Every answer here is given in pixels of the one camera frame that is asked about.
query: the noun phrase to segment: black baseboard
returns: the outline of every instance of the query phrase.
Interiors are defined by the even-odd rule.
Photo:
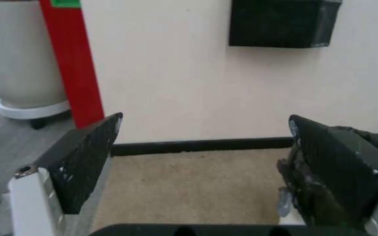
[[[292,144],[293,139],[291,137],[116,144],[112,147],[111,155],[134,156],[160,153],[179,153],[183,151],[289,148],[292,146]]]

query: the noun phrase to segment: green label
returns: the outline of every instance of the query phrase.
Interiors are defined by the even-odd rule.
[[[80,0],[51,0],[53,7],[80,8]]]

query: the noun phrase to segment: white wall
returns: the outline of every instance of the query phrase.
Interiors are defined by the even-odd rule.
[[[81,0],[120,143],[288,136],[299,114],[378,132],[378,1],[344,0],[331,46],[228,47],[230,0]]]

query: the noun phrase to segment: white planter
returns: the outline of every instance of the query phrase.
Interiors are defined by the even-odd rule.
[[[66,100],[38,1],[0,1],[0,99],[13,108]]]

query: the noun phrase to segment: screw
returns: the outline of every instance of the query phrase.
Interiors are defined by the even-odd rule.
[[[14,174],[15,178],[22,178],[37,172],[37,167],[35,165],[25,165],[17,169]]]

